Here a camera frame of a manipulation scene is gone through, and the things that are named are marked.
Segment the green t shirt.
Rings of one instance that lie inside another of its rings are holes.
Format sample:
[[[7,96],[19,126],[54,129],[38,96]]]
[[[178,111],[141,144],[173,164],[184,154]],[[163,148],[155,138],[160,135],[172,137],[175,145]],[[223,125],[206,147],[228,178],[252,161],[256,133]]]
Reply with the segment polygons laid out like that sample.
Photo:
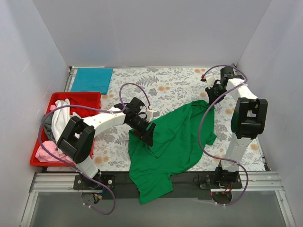
[[[204,100],[185,104],[153,122],[152,147],[129,131],[129,177],[137,186],[141,205],[173,191],[171,176],[197,164],[201,147],[216,139],[214,109]]]

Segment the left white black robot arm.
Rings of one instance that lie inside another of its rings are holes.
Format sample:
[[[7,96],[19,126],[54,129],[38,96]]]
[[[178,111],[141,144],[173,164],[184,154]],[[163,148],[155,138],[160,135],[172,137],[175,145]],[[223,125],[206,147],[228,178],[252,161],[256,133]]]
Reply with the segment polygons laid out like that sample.
[[[144,103],[134,97],[129,103],[114,105],[107,113],[79,118],[72,117],[57,142],[58,148],[68,156],[79,170],[80,181],[85,188],[100,189],[102,184],[110,183],[101,176],[101,171],[90,157],[94,138],[100,133],[127,124],[134,135],[148,146],[153,146],[153,132],[156,124],[147,120],[150,114],[142,112]]]

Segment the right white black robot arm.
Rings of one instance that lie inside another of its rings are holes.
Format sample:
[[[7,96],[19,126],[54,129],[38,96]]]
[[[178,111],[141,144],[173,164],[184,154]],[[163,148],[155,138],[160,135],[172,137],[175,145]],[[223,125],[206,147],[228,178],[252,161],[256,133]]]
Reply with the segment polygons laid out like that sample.
[[[218,188],[232,188],[240,182],[239,163],[249,144],[263,133],[268,102],[254,95],[247,87],[247,77],[234,66],[220,65],[220,79],[203,74],[201,80],[207,83],[205,89],[209,103],[217,104],[230,93],[236,102],[231,120],[232,137],[226,155],[210,179]]]

